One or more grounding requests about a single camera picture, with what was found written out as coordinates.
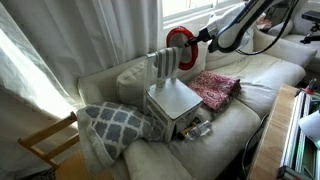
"wooden table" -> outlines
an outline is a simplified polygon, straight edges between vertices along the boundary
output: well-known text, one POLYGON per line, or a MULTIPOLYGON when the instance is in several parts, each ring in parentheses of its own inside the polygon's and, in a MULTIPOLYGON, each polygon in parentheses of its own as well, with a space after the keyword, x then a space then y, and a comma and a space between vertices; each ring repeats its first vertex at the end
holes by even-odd
POLYGON ((276 179, 298 89, 282 85, 248 174, 250 180, 276 179))

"window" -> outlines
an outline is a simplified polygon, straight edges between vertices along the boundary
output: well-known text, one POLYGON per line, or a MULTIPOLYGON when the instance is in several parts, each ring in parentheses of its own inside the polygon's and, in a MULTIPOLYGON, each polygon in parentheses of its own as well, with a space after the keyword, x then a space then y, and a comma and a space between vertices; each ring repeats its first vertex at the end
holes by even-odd
POLYGON ((225 8, 243 0, 162 0, 163 20, 170 21, 191 14, 225 8))

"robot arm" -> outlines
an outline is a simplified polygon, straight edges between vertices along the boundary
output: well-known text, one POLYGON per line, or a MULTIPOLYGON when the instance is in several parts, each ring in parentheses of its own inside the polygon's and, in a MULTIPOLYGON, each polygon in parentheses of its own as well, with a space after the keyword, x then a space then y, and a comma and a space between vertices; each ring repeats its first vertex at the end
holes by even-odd
POLYGON ((282 0, 250 0, 225 12, 221 17, 212 16, 207 26, 199 31, 199 35, 190 39, 185 46, 207 42, 212 39, 209 52, 219 50, 229 53, 236 50, 247 29, 270 6, 282 0))

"wooden chair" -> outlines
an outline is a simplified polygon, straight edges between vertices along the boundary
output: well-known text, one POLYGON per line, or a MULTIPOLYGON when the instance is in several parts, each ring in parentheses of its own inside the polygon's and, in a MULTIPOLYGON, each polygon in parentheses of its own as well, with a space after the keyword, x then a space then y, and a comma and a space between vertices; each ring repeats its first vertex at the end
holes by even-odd
POLYGON ((81 151, 78 150, 69 158, 65 159, 63 162, 58 164, 53 160, 54 157, 58 156, 71 146, 75 145, 79 142, 79 134, 76 133, 72 137, 70 137, 65 143, 61 144, 60 146, 54 148, 50 152, 43 152, 39 148, 36 147, 36 144, 40 143, 41 141, 49 138, 51 135, 58 133, 59 131, 63 130, 64 128, 70 126, 72 123, 77 121, 77 116, 75 113, 71 112, 71 114, 54 123, 53 125, 44 128, 26 138, 19 138, 18 143, 21 144, 23 147, 31 151, 33 154, 38 156, 43 161, 50 164, 55 169, 55 179, 56 180, 64 180, 64 179, 83 179, 83 180, 111 180, 112 175, 109 169, 97 174, 91 175, 84 164, 84 159, 81 154, 81 151))

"gray patterned pillow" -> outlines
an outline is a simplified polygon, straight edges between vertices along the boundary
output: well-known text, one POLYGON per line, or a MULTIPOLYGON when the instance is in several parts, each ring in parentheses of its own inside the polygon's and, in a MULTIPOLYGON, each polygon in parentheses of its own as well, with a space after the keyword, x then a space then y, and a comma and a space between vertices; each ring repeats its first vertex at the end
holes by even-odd
POLYGON ((165 128, 159 121, 143 115, 133 106, 111 102, 94 103, 80 109, 77 117, 78 125, 81 126, 79 133, 86 133, 88 139, 95 139, 91 140, 91 144, 86 142, 86 146, 94 146, 95 152, 106 151, 112 159, 110 165, 137 138, 162 141, 164 136, 165 128))

